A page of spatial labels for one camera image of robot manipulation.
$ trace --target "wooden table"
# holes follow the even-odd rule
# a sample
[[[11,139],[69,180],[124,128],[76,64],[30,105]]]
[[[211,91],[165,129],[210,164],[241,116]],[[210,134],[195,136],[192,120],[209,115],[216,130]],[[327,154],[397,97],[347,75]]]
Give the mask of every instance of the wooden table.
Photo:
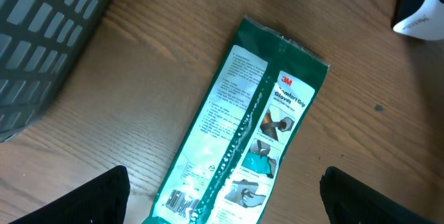
[[[0,145],[0,222],[123,164],[140,223],[246,13],[332,64],[263,223],[328,223],[328,166],[444,221],[444,42],[395,34],[395,2],[113,0],[43,119]]]

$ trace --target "teal cloth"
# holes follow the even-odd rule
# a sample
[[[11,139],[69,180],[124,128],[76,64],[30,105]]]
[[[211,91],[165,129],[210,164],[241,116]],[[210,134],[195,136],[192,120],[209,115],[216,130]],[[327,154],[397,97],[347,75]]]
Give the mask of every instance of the teal cloth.
[[[268,157],[248,152],[245,156],[242,166],[256,173],[269,175],[271,174],[271,166],[268,163]]]

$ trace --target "green plastic package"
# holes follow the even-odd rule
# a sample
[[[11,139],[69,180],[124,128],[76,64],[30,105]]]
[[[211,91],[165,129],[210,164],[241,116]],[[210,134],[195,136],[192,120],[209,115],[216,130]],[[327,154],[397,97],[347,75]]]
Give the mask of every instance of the green plastic package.
[[[245,18],[144,223],[257,223],[329,65]]]

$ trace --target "3m logo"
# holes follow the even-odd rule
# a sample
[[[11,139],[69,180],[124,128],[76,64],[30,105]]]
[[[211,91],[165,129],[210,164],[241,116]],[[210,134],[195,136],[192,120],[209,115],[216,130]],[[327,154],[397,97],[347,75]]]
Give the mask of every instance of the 3m logo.
[[[287,78],[286,76],[282,77],[282,82],[288,84],[291,86],[291,83],[293,82],[290,78]]]

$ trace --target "product label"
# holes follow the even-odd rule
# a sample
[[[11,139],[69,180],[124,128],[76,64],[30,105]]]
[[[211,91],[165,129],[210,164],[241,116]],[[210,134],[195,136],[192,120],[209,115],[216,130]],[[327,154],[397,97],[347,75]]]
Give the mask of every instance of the product label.
[[[281,71],[242,158],[217,195],[208,223],[256,223],[290,141],[315,90]]]
[[[153,217],[170,223],[189,222],[189,215],[203,197],[266,66],[266,61],[233,46],[165,182]]]

